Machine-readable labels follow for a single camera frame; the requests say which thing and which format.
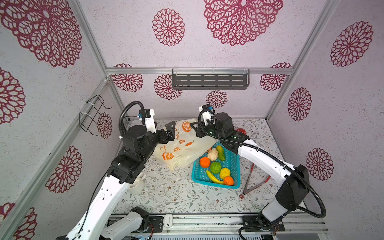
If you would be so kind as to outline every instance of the robotic arm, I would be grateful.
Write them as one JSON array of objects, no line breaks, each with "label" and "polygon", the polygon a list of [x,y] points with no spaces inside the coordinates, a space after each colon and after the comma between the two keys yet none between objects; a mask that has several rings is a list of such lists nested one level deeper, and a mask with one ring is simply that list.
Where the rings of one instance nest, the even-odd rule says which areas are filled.
[{"label": "robotic arm", "polygon": [[[141,107],[139,117],[145,126],[136,125],[126,130],[122,121],[126,112],[135,104]],[[271,227],[296,208],[315,217],[325,217],[324,204],[315,190],[309,185],[308,170],[305,166],[295,167],[281,161],[260,148],[247,135],[236,132],[232,124],[232,118],[227,113],[215,115],[214,109],[209,104],[200,107],[199,110],[198,122],[191,123],[197,137],[210,136],[220,140],[226,149],[247,158],[259,166],[281,186],[273,200],[259,213],[257,218],[259,228],[268,230],[268,226]],[[157,144],[166,144],[168,141],[175,139],[175,122],[167,124],[166,130],[156,130],[153,116],[153,109],[144,109],[142,103],[138,101],[130,103],[124,109],[119,119],[120,138],[123,139],[124,146],[112,161],[106,172],[104,182],[97,196],[88,206],[86,213],[67,236],[61,236],[57,239],[121,240],[135,230],[143,232],[148,228],[149,213],[139,207],[133,208],[120,221],[107,228],[104,228],[104,226],[122,195],[144,169],[145,162],[152,155]],[[299,206],[309,191],[315,196],[320,205],[320,214]],[[245,228],[255,228],[255,226],[240,228],[240,236],[240,231]]]}]

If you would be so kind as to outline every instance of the banana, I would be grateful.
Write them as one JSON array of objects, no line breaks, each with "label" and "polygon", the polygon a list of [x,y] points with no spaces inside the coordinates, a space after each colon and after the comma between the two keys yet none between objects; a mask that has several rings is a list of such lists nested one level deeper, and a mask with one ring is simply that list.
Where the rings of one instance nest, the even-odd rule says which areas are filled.
[{"label": "banana", "polygon": [[207,175],[209,177],[210,180],[212,180],[214,183],[217,183],[217,184],[224,184],[223,181],[220,181],[218,180],[210,171],[207,170]]}]

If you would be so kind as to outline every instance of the orange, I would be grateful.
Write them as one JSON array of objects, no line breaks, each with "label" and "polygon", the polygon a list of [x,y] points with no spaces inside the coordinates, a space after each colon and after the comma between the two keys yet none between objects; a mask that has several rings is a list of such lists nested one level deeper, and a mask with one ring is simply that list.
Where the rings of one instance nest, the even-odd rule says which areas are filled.
[{"label": "orange", "polygon": [[233,181],[233,178],[228,176],[228,177],[224,178],[224,184],[229,185],[229,186],[233,186],[235,184],[235,182]]},{"label": "orange", "polygon": [[207,168],[211,165],[211,160],[209,160],[208,157],[202,157],[200,158],[200,166],[203,168]]},{"label": "orange", "polygon": [[183,125],[182,125],[182,128],[184,130],[184,132],[190,132],[192,130],[191,126],[190,126],[190,122],[183,122]]},{"label": "orange", "polygon": [[189,143],[187,143],[185,146],[189,146],[189,145],[191,145],[192,143],[194,143],[195,142],[195,140],[193,140],[193,142],[189,142]]},{"label": "orange", "polygon": [[174,157],[173,153],[171,152],[165,152],[163,153],[164,160],[171,160]]}]

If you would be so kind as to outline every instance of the mug handle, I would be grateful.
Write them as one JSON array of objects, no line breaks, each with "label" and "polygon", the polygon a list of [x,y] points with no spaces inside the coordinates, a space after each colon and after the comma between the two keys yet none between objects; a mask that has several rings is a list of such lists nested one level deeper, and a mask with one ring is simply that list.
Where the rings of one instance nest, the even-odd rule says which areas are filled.
[{"label": "mug handle", "polygon": [[147,176],[147,174],[144,173],[144,172],[141,172],[141,173],[138,175],[138,177],[141,178],[142,180],[143,180],[146,176]]}]

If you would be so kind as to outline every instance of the black cable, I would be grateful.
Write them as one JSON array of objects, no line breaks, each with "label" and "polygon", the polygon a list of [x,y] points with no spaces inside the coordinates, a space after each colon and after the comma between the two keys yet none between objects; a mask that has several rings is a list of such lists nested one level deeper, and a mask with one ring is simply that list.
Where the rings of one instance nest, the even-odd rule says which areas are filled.
[{"label": "black cable", "polygon": [[208,133],[208,131],[203,127],[202,123],[201,123],[201,115],[205,112],[210,112],[211,114],[213,114],[213,112],[209,109],[204,109],[202,110],[200,113],[199,113],[199,117],[197,119],[197,123],[199,124],[199,127],[201,128],[201,130],[207,135],[207,136],[210,136],[210,137],[213,137],[215,139],[218,139],[220,141],[226,141],[226,142],[231,142],[231,143],[234,143],[234,144],[240,144],[240,145],[243,145],[243,146],[247,146],[247,147],[251,147],[253,149],[256,149],[257,151],[260,151],[262,153],[264,153],[265,155],[267,155],[268,157],[272,158],[273,160],[275,160],[278,164],[280,164],[281,166],[283,166],[285,169],[287,169],[293,176],[295,176],[300,182],[302,182],[304,184],[304,186],[313,194],[313,196],[315,197],[317,203],[319,204],[320,206],[320,213],[315,213],[315,212],[312,212],[306,208],[303,208],[301,206],[298,206],[297,208],[314,216],[314,217],[317,217],[317,218],[324,218],[327,214],[326,212],[326,209],[325,209],[325,206],[324,206],[324,203],[323,201],[321,200],[320,196],[317,194],[317,192],[313,189],[313,187],[307,183],[307,181],[301,177],[297,172],[295,172],[293,169],[291,169],[290,167],[286,166],[280,159],[278,159],[277,157],[275,157],[274,155],[270,154],[269,152],[265,151],[264,149],[262,148],[258,148],[254,145],[251,145],[251,144],[247,144],[247,143],[243,143],[243,142],[236,142],[236,141],[232,141],[232,140],[229,140],[229,139],[225,139],[225,138],[221,138],[221,137],[215,137],[213,135],[211,135],[210,133]]},{"label": "black cable", "polygon": [[277,218],[275,221],[273,222],[270,222],[270,223],[267,223],[267,224],[264,224],[264,225],[258,225],[258,226],[248,226],[248,227],[241,227],[239,229],[239,236],[241,237],[241,239],[243,240],[247,240],[245,237],[243,237],[243,235],[241,234],[241,231],[244,230],[244,229],[249,229],[249,228],[262,228],[262,227],[268,227],[268,226],[271,226],[275,223],[277,223],[278,221],[280,221],[281,219],[283,219],[283,216],[280,216],[279,218]]},{"label": "black cable", "polygon": [[81,230],[82,230],[82,228],[83,228],[83,226],[84,226],[85,220],[87,219],[87,215],[88,215],[89,208],[90,208],[91,203],[92,203],[92,198],[93,198],[93,196],[95,195],[95,192],[96,192],[96,190],[97,190],[97,187],[99,186],[100,182],[104,179],[104,176],[105,176],[106,174],[107,174],[107,172],[105,172],[105,173],[103,174],[102,178],[101,178],[100,181],[97,183],[97,185],[96,185],[96,187],[95,187],[95,190],[94,190],[93,193],[92,193],[91,200],[89,201],[87,211],[85,212],[85,217],[84,217],[83,224],[81,225],[81,227],[80,227],[79,231],[77,232],[77,234],[80,234],[80,232],[81,232]]},{"label": "black cable", "polygon": [[[139,105],[140,108],[141,108],[141,112],[144,113],[144,106],[141,102],[139,101],[133,101],[131,103],[129,103],[125,108],[124,110],[122,111],[122,113],[120,114],[120,117],[119,117],[119,132],[120,132],[120,136],[124,136],[124,134],[127,132],[127,129],[125,129],[125,126],[124,126],[124,123],[122,122],[123,119],[124,119],[124,115],[128,112],[128,110],[134,106],[134,105]],[[142,117],[141,118],[141,121],[143,123],[143,125],[145,125],[145,118]]]}]

